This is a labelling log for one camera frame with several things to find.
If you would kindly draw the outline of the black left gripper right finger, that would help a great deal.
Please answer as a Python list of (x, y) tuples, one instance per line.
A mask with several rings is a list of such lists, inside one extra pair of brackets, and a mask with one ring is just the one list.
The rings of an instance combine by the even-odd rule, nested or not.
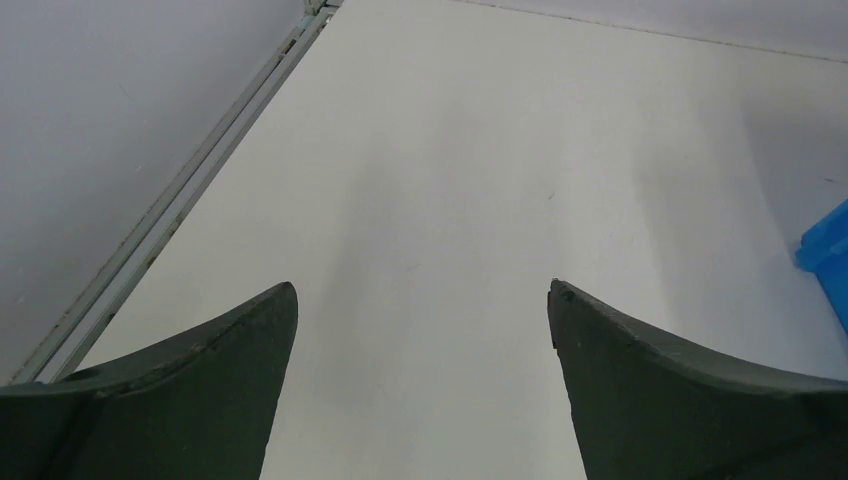
[(590, 479), (843, 479), (847, 385), (706, 348), (556, 279), (553, 347)]

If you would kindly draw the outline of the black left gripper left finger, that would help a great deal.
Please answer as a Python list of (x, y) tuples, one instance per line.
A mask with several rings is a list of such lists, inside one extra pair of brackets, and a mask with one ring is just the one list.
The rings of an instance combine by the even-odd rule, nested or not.
[(298, 325), (294, 286), (51, 383), (1, 391), (5, 479), (256, 479)]

